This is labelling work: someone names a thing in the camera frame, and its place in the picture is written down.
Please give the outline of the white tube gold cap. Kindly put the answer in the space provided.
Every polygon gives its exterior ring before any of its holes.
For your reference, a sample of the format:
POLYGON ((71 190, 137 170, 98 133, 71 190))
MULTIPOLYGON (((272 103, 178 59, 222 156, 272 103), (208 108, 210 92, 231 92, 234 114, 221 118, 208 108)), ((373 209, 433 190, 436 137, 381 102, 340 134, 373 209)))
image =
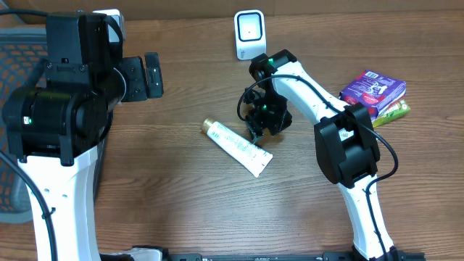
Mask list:
POLYGON ((255 178, 268 166, 273 155, 255 146, 222 123, 207 118, 201 130, 220 148, 242 164, 255 178))

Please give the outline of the red purple pad package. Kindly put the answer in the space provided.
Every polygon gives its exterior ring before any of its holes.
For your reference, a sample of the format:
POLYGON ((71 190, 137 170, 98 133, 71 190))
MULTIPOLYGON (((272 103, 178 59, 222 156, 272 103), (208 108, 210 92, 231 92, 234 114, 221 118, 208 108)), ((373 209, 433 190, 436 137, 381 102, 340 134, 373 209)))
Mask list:
POLYGON ((350 105, 363 104, 374 121, 405 96, 406 86, 403 80, 365 70, 339 93, 339 98, 350 105))

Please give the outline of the green yellow juice carton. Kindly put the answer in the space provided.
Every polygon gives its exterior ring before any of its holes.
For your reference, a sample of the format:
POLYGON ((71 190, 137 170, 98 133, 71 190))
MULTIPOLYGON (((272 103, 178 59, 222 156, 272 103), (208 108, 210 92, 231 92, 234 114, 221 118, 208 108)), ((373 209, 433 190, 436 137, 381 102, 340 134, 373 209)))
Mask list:
POLYGON ((373 127, 377 128, 381 125, 385 125, 401 117, 404 117, 410 112, 409 104, 404 100, 399 100, 392 104, 385 112, 381 113, 374 121, 373 127))

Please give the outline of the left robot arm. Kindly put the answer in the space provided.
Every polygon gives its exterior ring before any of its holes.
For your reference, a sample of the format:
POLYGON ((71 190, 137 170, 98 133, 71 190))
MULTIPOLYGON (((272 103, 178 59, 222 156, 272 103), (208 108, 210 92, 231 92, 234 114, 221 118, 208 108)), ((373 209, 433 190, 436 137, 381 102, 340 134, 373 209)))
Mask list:
POLYGON ((30 194, 40 260, 168 258, 158 246, 101 253, 94 194, 117 104, 160 98, 157 54, 123 56, 117 9, 45 14, 47 58, 2 109, 9 153, 3 160, 30 194))

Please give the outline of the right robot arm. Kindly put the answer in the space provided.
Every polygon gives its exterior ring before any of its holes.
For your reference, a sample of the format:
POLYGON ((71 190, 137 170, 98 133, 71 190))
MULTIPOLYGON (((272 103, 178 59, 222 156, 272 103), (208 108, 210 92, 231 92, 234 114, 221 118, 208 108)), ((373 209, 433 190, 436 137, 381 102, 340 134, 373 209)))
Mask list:
POLYGON ((288 128, 292 103, 314 126, 315 153, 321 172, 339 187, 354 233, 353 260, 401 260, 389 236, 378 200, 376 184, 379 144, 367 109, 331 95, 284 49, 269 57, 253 58, 249 73, 255 82, 239 102, 252 108, 242 117, 253 141, 268 131, 276 135, 288 128))

